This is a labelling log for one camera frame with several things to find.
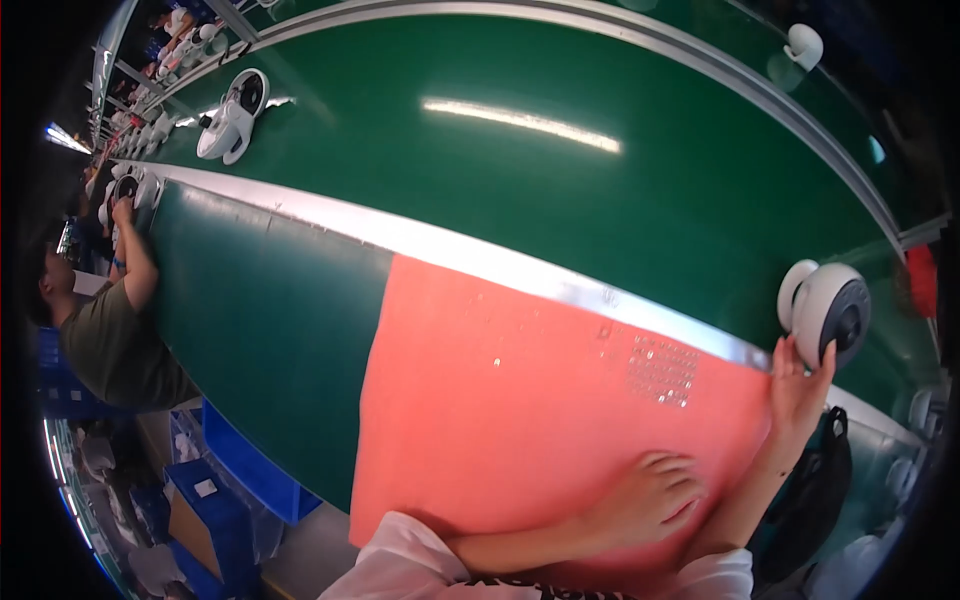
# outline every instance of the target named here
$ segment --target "worker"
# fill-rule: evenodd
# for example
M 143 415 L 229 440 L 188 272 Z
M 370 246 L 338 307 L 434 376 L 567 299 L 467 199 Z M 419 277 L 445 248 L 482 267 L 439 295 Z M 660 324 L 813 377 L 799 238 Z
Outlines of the worker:
M 170 36 L 170 41 L 164 46 L 167 52 L 173 52 L 177 44 L 183 40 L 187 32 L 193 29 L 196 23 L 197 19 L 190 14 L 190 11 L 183 7 L 152 16 L 147 21 L 150 29 L 159 29 L 162 27 L 163 31 Z
M 87 304 L 74 293 L 76 274 L 53 244 L 34 244 L 23 273 L 27 310 L 36 324 L 60 329 L 60 351 L 98 398 L 138 412 L 165 410 L 196 400 L 200 392 L 145 310 L 157 271 L 132 213 L 130 198 L 114 203 L 116 253 L 107 283 Z
M 669 597 L 748 600 L 753 557 L 745 546 L 813 435 L 833 378 L 836 343 L 805 376 L 794 340 L 777 341 L 771 430 L 736 486 L 693 536 Z M 648 452 L 596 505 L 535 529 L 442 540 L 412 516 L 387 513 L 355 567 L 320 600 L 542 600 L 601 597 L 522 584 L 512 573 L 663 540 L 684 527 L 706 492 L 693 458 Z

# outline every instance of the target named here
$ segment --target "factory floor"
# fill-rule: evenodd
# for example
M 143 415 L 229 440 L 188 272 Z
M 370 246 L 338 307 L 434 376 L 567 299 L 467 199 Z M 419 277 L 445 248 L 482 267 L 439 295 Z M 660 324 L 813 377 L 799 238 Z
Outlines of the factory floor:
M 172 464 L 169 411 L 137 417 L 144 449 L 157 476 Z M 263 565 L 262 580 L 271 600 L 315 600 L 346 573 L 358 549 L 347 541 L 349 517 L 321 504 L 295 527 L 286 526 L 276 556 Z

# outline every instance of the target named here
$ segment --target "blue bin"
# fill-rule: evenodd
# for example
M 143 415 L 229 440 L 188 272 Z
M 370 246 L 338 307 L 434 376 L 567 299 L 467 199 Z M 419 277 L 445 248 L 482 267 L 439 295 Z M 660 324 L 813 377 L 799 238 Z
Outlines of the blue bin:
M 321 499 L 274 465 L 234 429 L 204 398 L 207 449 L 257 500 L 290 525 L 296 525 Z
M 248 593 L 260 576 L 253 561 L 250 509 L 204 460 L 170 465 L 163 472 L 209 532 L 226 597 Z M 207 479 L 217 491 L 201 498 L 194 486 Z
M 37 334 L 39 393 L 48 419 L 132 417 L 136 411 L 116 408 L 94 396 L 60 354 L 60 330 L 41 327 Z
M 197 600 L 229 600 L 244 595 L 256 597 L 257 582 L 253 582 L 248 590 L 240 596 L 236 596 L 230 592 L 222 581 L 217 579 L 216 575 L 208 571 L 203 563 L 193 558 L 189 550 L 180 545 L 178 541 L 172 540 L 167 545 L 173 551 L 174 561 L 177 562 L 180 571 L 186 576 L 186 581 L 197 595 Z

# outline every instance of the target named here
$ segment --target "foam pad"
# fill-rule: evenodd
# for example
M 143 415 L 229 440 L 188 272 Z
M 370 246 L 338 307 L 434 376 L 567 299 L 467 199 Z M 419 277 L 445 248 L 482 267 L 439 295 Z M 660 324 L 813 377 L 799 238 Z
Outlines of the foam pad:
M 682 531 L 530 575 L 662 590 L 766 436 L 769 386 L 668 337 L 395 256 L 361 397 L 350 541 L 367 543 L 391 510 L 442 537 L 554 523 L 645 451 L 673 450 L 698 459 L 710 492 Z

